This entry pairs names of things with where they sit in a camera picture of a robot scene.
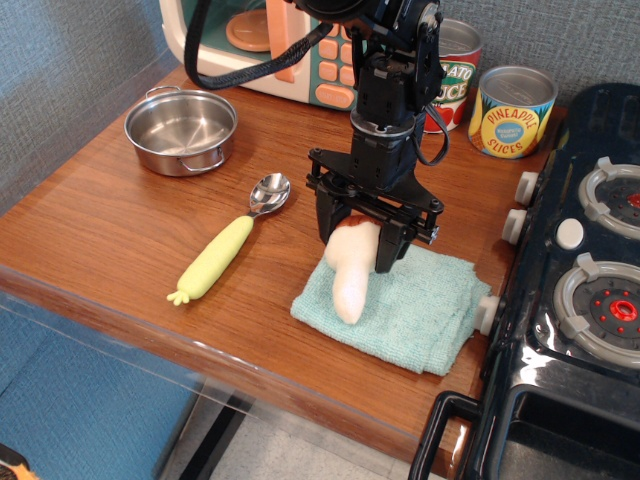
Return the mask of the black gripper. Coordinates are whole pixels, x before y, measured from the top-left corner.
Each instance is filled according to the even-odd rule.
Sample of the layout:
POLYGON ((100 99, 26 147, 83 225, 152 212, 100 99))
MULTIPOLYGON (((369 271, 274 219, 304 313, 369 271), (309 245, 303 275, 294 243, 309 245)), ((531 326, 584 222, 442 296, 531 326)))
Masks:
POLYGON ((388 273, 402 259, 409 244, 436 239, 438 216, 444 204, 417 179, 418 164, 437 165, 421 151, 422 122, 381 127, 354 122, 351 148, 337 152, 315 147, 307 186, 315 191, 320 239, 327 244, 337 226, 352 212, 382 223, 375 272, 388 273))

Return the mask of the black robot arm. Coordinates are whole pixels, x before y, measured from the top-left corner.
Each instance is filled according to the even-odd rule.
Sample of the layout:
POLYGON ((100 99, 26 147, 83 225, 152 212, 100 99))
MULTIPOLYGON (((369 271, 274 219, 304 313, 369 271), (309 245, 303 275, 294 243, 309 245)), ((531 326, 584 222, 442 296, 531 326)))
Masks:
POLYGON ((416 178, 417 164, 437 165, 449 146, 428 160, 421 151, 427 117, 445 72, 437 1, 298 1, 325 30, 344 27, 351 38, 356 105, 347 153, 314 148, 307 184, 316 192, 319 234, 327 241, 357 211, 380 222, 375 270, 387 273, 411 242, 431 243, 443 203, 416 178))

